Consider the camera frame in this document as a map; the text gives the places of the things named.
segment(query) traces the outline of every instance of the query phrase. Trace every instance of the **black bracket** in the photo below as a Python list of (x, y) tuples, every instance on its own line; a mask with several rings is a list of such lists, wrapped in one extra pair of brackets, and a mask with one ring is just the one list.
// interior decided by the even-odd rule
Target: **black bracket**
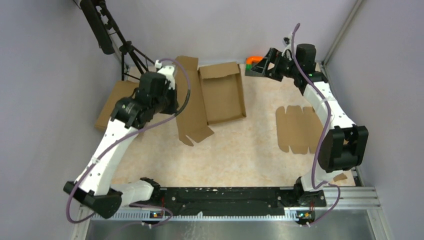
[(318, 163), (327, 173), (350, 170), (362, 163), (368, 130), (365, 126), (334, 127), (328, 131), (318, 154)]
[[(67, 194), (71, 194), (75, 184), (72, 181), (67, 181), (63, 187), (63, 191)], [(115, 191), (109, 188), (107, 195), (94, 196), (94, 192), (85, 192), (81, 188), (77, 188), (73, 198), (92, 209), (95, 213), (100, 215), (104, 219), (112, 217), (118, 209), (121, 207), (122, 192)]]
[(311, 202), (317, 203), (316, 206), (319, 206), (322, 201), (325, 203), (324, 191), (304, 191), (302, 187), (301, 177), (296, 180), (296, 183), (293, 187), (294, 196), (297, 200), (297, 203), (300, 206), (307, 206)]
[[(317, 50), (314, 45), (306, 43), (299, 44), (296, 48), (296, 59), (302, 70), (308, 75), (309, 79), (313, 83), (327, 83), (328, 80), (326, 76), (322, 72), (315, 71), (315, 67), (317, 65), (315, 63), (316, 53)], [(251, 68), (251, 71), (279, 82), (281, 82), (284, 77), (293, 78), (294, 85), (303, 95), (308, 82), (306, 82), (299, 72), (295, 62), (287, 57), (287, 55), (291, 54), (291, 51), (281, 52), (271, 47), (265, 57)]]

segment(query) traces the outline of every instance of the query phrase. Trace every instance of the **white bracket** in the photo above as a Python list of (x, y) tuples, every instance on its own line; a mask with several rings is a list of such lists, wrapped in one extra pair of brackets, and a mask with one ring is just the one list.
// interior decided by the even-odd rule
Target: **white bracket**
[[(343, 173), (343, 170), (326, 172), (324, 169), (321, 168), (320, 164), (317, 163), (315, 169), (315, 187), (323, 181), (328, 183), (331, 182), (335, 176), (341, 173)], [(326, 186), (326, 184), (323, 184), (318, 189), (314, 189), (314, 187), (312, 186), (312, 168), (300, 178), (300, 181), (302, 183), (302, 188), (305, 192), (319, 191)]]
[(174, 72), (175, 72), (175, 67), (172, 65), (167, 65), (162, 67), (161, 69), (159, 69), (157, 71), (158, 74), (163, 74), (166, 76), (166, 79), (168, 81), (170, 81), (169, 84), (169, 88), (168, 89), (172, 89), (175, 90), (175, 78), (174, 78)]
[(334, 129), (335, 126), (339, 126), (342, 129), (351, 128), (355, 123), (340, 107), (339, 102), (331, 92), (330, 85), (323, 81), (315, 82), (314, 85), (321, 91), (325, 99), (323, 100), (310, 84), (306, 86), (303, 97), (312, 105), (321, 124), (324, 125), (327, 120), (327, 107), (325, 103), (327, 101), (331, 108), (331, 119), (328, 130)]
[(292, 52), (292, 37), (293, 37), (293, 32), (290, 32), (290, 34), (287, 36), (288, 38), (288, 44), (286, 45), (286, 43), (283, 41), (285, 48), (282, 51), (282, 55), (285, 55), (285, 57), (287, 59), (289, 59), (290, 61), (292, 60), (292, 56), (288, 53), (290, 52), (292, 55), (296, 54), (296, 44), (294, 45), (294, 52)]
[(156, 60), (156, 61), (154, 62), (154, 67), (155, 67), (156, 69), (161, 69), (161, 68), (162, 68), (162, 62), (160, 62), (159, 60)]
[[(106, 153), (100, 159), (100, 161), (98, 161), (97, 157), (111, 144), (124, 137), (125, 135), (135, 131), (137, 131), (137, 128), (135, 127), (125, 128), (125, 123), (122, 121), (117, 119), (114, 121), (109, 120), (103, 139), (98, 145), (97, 150), (93, 155), (94, 157), (92, 157), (88, 163), (87, 168), (93, 162), (98, 163), (94, 166), (87, 177), (82, 180), (81, 184), (79, 185), (80, 189), (84, 190), (86, 193), (93, 191), (95, 196), (108, 194), (115, 170), (117, 169), (128, 146), (137, 135), (134, 135), (116, 145), (108, 153)], [(78, 176), (76, 181), (79, 181), (82, 175), (83, 173)]]

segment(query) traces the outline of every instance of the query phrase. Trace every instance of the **wire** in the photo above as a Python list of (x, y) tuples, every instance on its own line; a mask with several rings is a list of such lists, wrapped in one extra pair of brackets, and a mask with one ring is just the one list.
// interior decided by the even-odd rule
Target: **wire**
[[(291, 52), (294, 53), (295, 52), (295, 35), (296, 32), (298, 31), (299, 27), (301, 26), (300, 23), (296, 24), (296, 26), (294, 27), (292, 36), (291, 36)], [(300, 74), (302, 75), (302, 77), (306, 80), (306, 82), (312, 86), (312, 88), (318, 93), (318, 95), (322, 98), (325, 99), (326, 97), (323, 95), (323, 93), (314, 85), (314, 83), (308, 78), (308, 76), (305, 74), (305, 72), (302, 70), (298, 59), (296, 58), (296, 54), (293, 54), (293, 61), (294, 64), (296, 65), (297, 69), (299, 70)], [(319, 149), (321, 149), (321, 145), (323, 144), (324, 141), (324, 137), (327, 134), (327, 130), (329, 128), (330, 125), (330, 120), (331, 120), (331, 108), (330, 108), (330, 104), (328, 101), (324, 101), (325, 106), (327, 108), (327, 119), (325, 120), (325, 124), (324, 127), (322, 129), (321, 132), (321, 136), (319, 137), (319, 141), (318, 141), (318, 145), (316, 147), (317, 151), (315, 151), (315, 155), (313, 157), (313, 164), (312, 164), (312, 174), (311, 174), (311, 181), (312, 181), (312, 187), (314, 190), (319, 189), (322, 185), (327, 184), (328, 182), (326, 181), (322, 181), (320, 182), (318, 185), (315, 185), (315, 172), (317, 169), (317, 163), (318, 163), (318, 153), (320, 152)], [(337, 191), (338, 191), (338, 195), (337, 195), (337, 199), (335, 200), (334, 204), (323, 214), (321, 215), (319, 218), (317, 218), (313, 223), (318, 222), (319, 220), (321, 220), (323, 217), (325, 217), (328, 213), (330, 213), (337, 205), (337, 203), (339, 203), (340, 200), (340, 195), (341, 195), (341, 190), (340, 187), (334, 184), (328, 184), (331, 187), (336, 187)]]
[(76, 0), (72, 0), (73, 1), (73, 3), (79, 8), (79, 10), (82, 10), (81, 9), (81, 7), (80, 7), (80, 5), (78, 5), (78, 3), (77, 3), (77, 1)]
[[(174, 119), (175, 117), (177, 117), (179, 114), (181, 114), (181, 112), (186, 108), (186, 106), (187, 106), (187, 104), (189, 103), (189, 99), (190, 99), (190, 94), (191, 94), (191, 84), (190, 84), (190, 79), (189, 79), (189, 75), (187, 74), (187, 71), (184, 69), (184, 67), (178, 62), (178, 61), (176, 61), (176, 60), (174, 60), (174, 59), (171, 59), (171, 58), (163, 58), (163, 59), (161, 59), (161, 60), (159, 60), (159, 62), (161, 63), (161, 62), (163, 62), (163, 61), (171, 61), (171, 62), (173, 62), (174, 64), (176, 64), (178, 67), (180, 67), (181, 68), (181, 71), (182, 71), (182, 73), (184, 74), (184, 77), (185, 77), (185, 79), (187, 80), (187, 94), (185, 95), (185, 100), (184, 100), (184, 103), (182, 104), (182, 106), (180, 107), (180, 109), (179, 110), (177, 110), (175, 113), (174, 113), (174, 115), (172, 115), (172, 116), (170, 116), (170, 117), (168, 117), (167, 119), (165, 119), (165, 120), (162, 120), (162, 121), (160, 121), (160, 122), (157, 122), (157, 123), (155, 123), (155, 124), (152, 124), (152, 125), (149, 125), (149, 126), (145, 126), (145, 127), (143, 127), (142, 129), (139, 129), (139, 130), (137, 130), (137, 131), (134, 131), (134, 132), (132, 132), (132, 133), (129, 133), (129, 134), (127, 134), (127, 135), (125, 135), (125, 136), (123, 136), (123, 137), (121, 137), (120, 139), (118, 139), (117, 141), (115, 141), (114, 143), (112, 143), (110, 146), (108, 146), (98, 157), (97, 157), (97, 159), (100, 161), (104, 156), (105, 156), (105, 154), (107, 154), (111, 149), (113, 149), (116, 145), (118, 145), (119, 143), (121, 143), (121, 142), (123, 142), (123, 141), (125, 141), (126, 139), (128, 139), (128, 138), (131, 138), (132, 136), (134, 136), (134, 135), (137, 135), (137, 134), (140, 134), (140, 133), (143, 133), (143, 132), (145, 132), (145, 131), (147, 131), (147, 130), (149, 130), (149, 129), (152, 129), (152, 128), (155, 128), (155, 127), (157, 127), (157, 126), (160, 126), (160, 125), (162, 125), (162, 124), (165, 124), (165, 123), (167, 123), (167, 122), (169, 122), (169, 121), (171, 121), (172, 119)], [(86, 170), (85, 170), (85, 172), (82, 174), (82, 176), (81, 176), (81, 178), (79, 179), (79, 181), (77, 181), (76, 183), (75, 183), (75, 186), (72, 188), (72, 191), (70, 192), (70, 194), (69, 194), (69, 197), (68, 197), (68, 199), (67, 199), (67, 202), (66, 202), (66, 219), (70, 222), (70, 223), (73, 223), (73, 224), (79, 224), (79, 223), (82, 223), (82, 222), (84, 222), (84, 221), (86, 221), (86, 220), (88, 220), (89, 218), (91, 218), (95, 213), (93, 213), (93, 214), (91, 214), (91, 215), (89, 215), (89, 216), (87, 216), (87, 217), (85, 217), (85, 218), (83, 218), (83, 219), (80, 219), (80, 220), (74, 220), (74, 219), (72, 219), (72, 217), (71, 217), (71, 213), (70, 213), (70, 208), (71, 208), (71, 201), (72, 201), (72, 199), (74, 198), (74, 194), (75, 194), (75, 192), (77, 191), (77, 189), (78, 189), (78, 187), (80, 186), (80, 184), (81, 184), (81, 182), (82, 181), (84, 181), (84, 179), (86, 179), (86, 177), (87, 177), (87, 175), (93, 170), (93, 168), (96, 166), (96, 163), (92, 163)]]
[(162, 211), (165, 211), (165, 212), (167, 212), (167, 213), (169, 213), (169, 217), (168, 218), (166, 218), (165, 220), (163, 220), (163, 221), (160, 221), (160, 222), (158, 222), (158, 223), (156, 223), (156, 224), (154, 224), (154, 225), (151, 225), (151, 224), (145, 224), (144, 222), (142, 222), (142, 221), (132, 221), (132, 222), (129, 222), (129, 223), (127, 223), (127, 224), (125, 224), (125, 225), (123, 225), (123, 226), (121, 226), (120, 228), (118, 228), (118, 229), (116, 229), (116, 230), (114, 230), (113, 232), (111, 232), (104, 240), (107, 240), (107, 239), (109, 239), (110, 237), (112, 237), (113, 235), (115, 235), (115, 234), (117, 234), (117, 233), (119, 233), (120, 231), (122, 231), (123, 229), (125, 229), (125, 228), (127, 228), (127, 227), (129, 227), (129, 226), (132, 226), (132, 225), (142, 225), (142, 226), (145, 226), (145, 225), (147, 225), (147, 226), (149, 226), (150, 228), (156, 228), (156, 227), (159, 227), (160, 225), (164, 225), (165, 223), (167, 223), (169, 220), (171, 220), (171, 218), (174, 216), (174, 214), (169, 210), (169, 209), (167, 209), (167, 208), (164, 208), (164, 207), (160, 207), (160, 206), (151, 206), (151, 205), (145, 205), (145, 204), (139, 204), (139, 203), (131, 203), (130, 204), (130, 206), (132, 206), (132, 207), (139, 207), (139, 208), (156, 208), (156, 209), (160, 209), (160, 210), (162, 210)]

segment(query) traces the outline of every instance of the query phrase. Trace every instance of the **orange object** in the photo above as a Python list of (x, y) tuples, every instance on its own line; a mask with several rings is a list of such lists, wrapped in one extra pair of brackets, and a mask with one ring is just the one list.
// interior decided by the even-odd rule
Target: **orange object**
[(260, 62), (264, 57), (262, 56), (250, 56), (246, 59), (246, 64), (252, 64), (252, 63), (258, 63)]

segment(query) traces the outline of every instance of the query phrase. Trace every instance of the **cable tie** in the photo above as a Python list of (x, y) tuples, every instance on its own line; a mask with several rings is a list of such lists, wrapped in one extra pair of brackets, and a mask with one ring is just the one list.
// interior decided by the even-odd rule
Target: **cable tie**
[(98, 159), (97, 157), (95, 157), (95, 156), (91, 157), (91, 163), (92, 164), (98, 164), (99, 162), (100, 162), (100, 159)]
[(326, 97), (323, 98), (320, 102), (319, 105), (321, 106), (321, 104), (323, 104), (324, 102), (328, 102), (328, 101), (336, 101), (336, 99), (332, 96), (332, 97)]

